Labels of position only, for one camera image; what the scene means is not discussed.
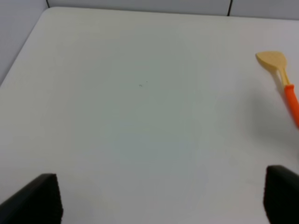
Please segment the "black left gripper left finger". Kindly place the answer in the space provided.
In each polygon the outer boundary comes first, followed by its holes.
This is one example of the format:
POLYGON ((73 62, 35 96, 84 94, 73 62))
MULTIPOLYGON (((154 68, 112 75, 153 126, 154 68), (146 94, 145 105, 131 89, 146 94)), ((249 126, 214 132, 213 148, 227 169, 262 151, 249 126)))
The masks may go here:
POLYGON ((2 224, 60 224, 64 209, 56 174, 41 174, 0 204, 2 224))

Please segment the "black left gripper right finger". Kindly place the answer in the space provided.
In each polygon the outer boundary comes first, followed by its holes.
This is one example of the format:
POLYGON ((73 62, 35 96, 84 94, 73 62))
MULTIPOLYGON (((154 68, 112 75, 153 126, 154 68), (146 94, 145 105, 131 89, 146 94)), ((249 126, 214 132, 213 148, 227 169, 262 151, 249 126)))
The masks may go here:
POLYGON ((299 175, 281 165, 266 169, 263 206, 271 224, 299 222, 299 175))

